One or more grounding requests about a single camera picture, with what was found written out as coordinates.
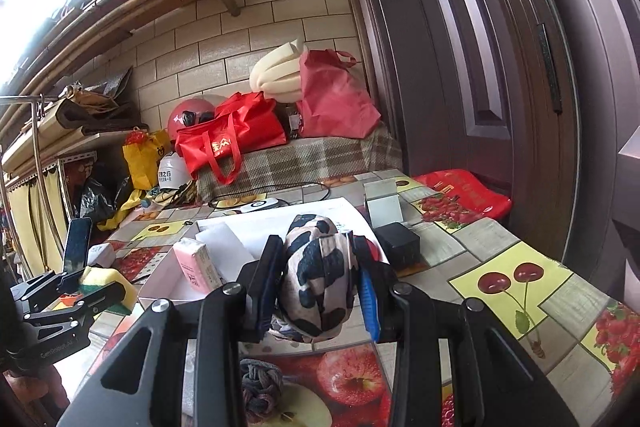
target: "pink helmet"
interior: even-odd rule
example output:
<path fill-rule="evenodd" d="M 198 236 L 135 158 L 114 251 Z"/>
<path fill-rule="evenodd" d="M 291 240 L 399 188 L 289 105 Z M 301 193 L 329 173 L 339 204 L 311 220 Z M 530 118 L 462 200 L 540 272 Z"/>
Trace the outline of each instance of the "pink helmet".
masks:
<path fill-rule="evenodd" d="M 175 106 L 174 110 L 171 111 L 171 116 L 169 116 L 169 121 L 166 124 L 166 130 L 169 133 L 169 138 L 171 140 L 175 140 L 178 136 L 178 131 L 186 126 L 191 120 L 192 113 L 194 115 L 193 124 L 197 124 L 200 121 L 200 116 L 204 112 L 213 112 L 216 110 L 214 105 L 207 100 L 202 98 L 192 98 L 190 100 L 185 100 L 184 102 L 180 102 Z"/>

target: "bag handle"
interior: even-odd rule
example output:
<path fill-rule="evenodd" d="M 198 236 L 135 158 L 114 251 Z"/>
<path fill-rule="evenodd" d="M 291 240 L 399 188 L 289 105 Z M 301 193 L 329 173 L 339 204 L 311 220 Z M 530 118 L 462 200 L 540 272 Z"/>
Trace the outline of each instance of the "bag handle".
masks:
<path fill-rule="evenodd" d="M 349 62 L 345 62 L 340 57 L 336 57 L 338 60 L 340 60 L 345 68 L 353 68 L 358 63 L 357 58 L 351 55 L 349 52 L 339 52 L 336 50 L 335 54 L 349 59 Z"/>
<path fill-rule="evenodd" d="M 233 183 L 238 174 L 240 173 L 240 168 L 242 167 L 242 155 L 240 153 L 240 148 L 238 146 L 238 136 L 236 136 L 236 126 L 234 125 L 234 114 L 229 114 L 228 132 L 231 135 L 231 154 L 234 159 L 234 167 L 231 169 L 231 172 L 227 176 L 222 173 L 222 169 L 220 169 L 220 165 L 218 165 L 218 160 L 213 154 L 213 149 L 211 148 L 211 138 L 209 136 L 209 131 L 205 131 L 202 133 L 202 141 L 204 142 L 204 150 L 207 154 L 207 159 L 209 160 L 209 166 L 215 174 L 216 178 L 223 185 L 230 185 Z"/>

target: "green leaf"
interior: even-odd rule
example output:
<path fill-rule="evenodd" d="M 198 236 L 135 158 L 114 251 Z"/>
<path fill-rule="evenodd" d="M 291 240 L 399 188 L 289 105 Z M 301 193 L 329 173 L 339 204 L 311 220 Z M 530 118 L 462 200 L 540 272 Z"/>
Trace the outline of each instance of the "green leaf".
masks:
<path fill-rule="evenodd" d="M 529 331 L 529 326 L 529 317 L 520 310 L 516 310 L 516 329 L 524 335 Z"/>

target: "plaid blanket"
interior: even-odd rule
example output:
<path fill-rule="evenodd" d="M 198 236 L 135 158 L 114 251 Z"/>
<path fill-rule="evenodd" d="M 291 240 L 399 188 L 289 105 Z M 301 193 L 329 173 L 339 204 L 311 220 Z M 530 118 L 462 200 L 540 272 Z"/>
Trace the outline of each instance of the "plaid blanket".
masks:
<path fill-rule="evenodd" d="M 232 159 L 222 158 L 220 168 L 229 172 Z M 242 155 L 236 181 L 222 185 L 207 166 L 198 172 L 199 198 L 214 201 L 220 196 L 255 192 L 258 188 L 302 185 L 335 176 L 402 169 L 402 152 L 384 125 L 363 140 L 324 137 L 301 138 L 286 145 Z"/>

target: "screw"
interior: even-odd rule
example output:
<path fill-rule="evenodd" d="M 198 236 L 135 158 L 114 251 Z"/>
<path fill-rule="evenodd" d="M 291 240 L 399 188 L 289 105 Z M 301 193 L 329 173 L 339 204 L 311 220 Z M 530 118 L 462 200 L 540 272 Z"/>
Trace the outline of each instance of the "screw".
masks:
<path fill-rule="evenodd" d="M 151 309 L 156 313 L 162 313 L 165 311 L 171 303 L 167 299 L 158 299 L 151 304 Z"/>
<path fill-rule="evenodd" d="M 411 285 L 406 282 L 397 282 L 393 287 L 396 295 L 409 295 L 411 293 Z"/>
<path fill-rule="evenodd" d="M 470 297 L 466 300 L 466 307 L 473 312 L 481 312 L 484 310 L 484 302 L 475 297 Z"/>
<path fill-rule="evenodd" d="M 222 293 L 225 295 L 236 295 L 242 290 L 242 285 L 239 282 L 228 282 L 222 288 Z"/>

